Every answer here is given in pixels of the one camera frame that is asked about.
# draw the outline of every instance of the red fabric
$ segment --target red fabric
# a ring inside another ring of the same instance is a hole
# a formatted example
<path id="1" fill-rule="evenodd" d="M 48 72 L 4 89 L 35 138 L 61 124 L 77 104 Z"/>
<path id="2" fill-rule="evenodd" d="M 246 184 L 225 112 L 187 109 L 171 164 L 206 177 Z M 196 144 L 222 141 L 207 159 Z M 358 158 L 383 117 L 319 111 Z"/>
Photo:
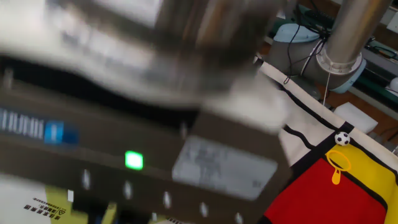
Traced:
<path id="1" fill-rule="evenodd" d="M 264 215 L 272 224 L 383 224 L 384 207 L 343 175 L 340 184 L 334 185 L 334 170 L 320 159 L 288 186 Z"/>

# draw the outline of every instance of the metal pole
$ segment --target metal pole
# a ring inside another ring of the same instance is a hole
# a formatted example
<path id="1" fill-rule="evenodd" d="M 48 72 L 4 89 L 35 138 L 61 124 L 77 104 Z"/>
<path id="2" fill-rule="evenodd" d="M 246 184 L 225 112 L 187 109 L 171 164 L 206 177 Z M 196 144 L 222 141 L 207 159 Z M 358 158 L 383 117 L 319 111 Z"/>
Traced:
<path id="1" fill-rule="evenodd" d="M 391 0 L 344 0 L 327 43 L 333 64 L 350 67 L 373 34 Z"/>

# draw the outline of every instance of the green led light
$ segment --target green led light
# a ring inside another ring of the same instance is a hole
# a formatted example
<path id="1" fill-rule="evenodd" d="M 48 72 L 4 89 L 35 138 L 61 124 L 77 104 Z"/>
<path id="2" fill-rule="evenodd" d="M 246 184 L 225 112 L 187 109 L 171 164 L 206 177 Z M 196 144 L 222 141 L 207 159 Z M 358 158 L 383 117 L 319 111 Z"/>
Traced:
<path id="1" fill-rule="evenodd" d="M 138 152 L 127 151 L 125 160 L 126 167 L 129 169 L 142 170 L 144 167 L 144 157 Z"/>

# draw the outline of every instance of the yellow magnifying glass print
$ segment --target yellow magnifying glass print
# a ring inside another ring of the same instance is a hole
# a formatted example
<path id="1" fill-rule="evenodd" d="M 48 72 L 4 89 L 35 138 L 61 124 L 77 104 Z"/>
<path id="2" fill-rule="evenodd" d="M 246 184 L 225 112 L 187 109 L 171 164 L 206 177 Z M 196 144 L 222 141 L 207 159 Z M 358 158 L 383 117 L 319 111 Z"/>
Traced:
<path id="1" fill-rule="evenodd" d="M 342 169 L 340 167 L 337 167 L 332 161 L 330 160 L 330 154 L 335 153 L 341 155 L 348 163 L 348 167 L 346 169 Z M 328 162 L 330 163 L 331 166 L 335 168 L 335 173 L 333 173 L 333 176 L 331 177 L 331 181 L 335 184 L 338 185 L 340 183 L 341 179 L 341 172 L 347 172 L 351 170 L 351 163 L 348 160 L 348 158 L 341 152 L 336 151 L 336 150 L 330 150 L 326 153 L 326 158 L 328 159 Z"/>

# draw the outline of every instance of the blue label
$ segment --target blue label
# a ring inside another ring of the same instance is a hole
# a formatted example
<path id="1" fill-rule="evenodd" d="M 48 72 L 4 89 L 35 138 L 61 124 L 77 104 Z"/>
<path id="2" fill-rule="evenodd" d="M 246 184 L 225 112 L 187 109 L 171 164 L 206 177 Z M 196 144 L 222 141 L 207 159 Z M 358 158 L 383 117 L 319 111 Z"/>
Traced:
<path id="1" fill-rule="evenodd" d="M 41 140 L 45 144 L 78 144 L 78 131 L 54 121 L 0 108 L 0 131 Z"/>
<path id="2" fill-rule="evenodd" d="M 44 143 L 61 144 L 63 139 L 63 122 L 49 121 L 45 124 Z"/>

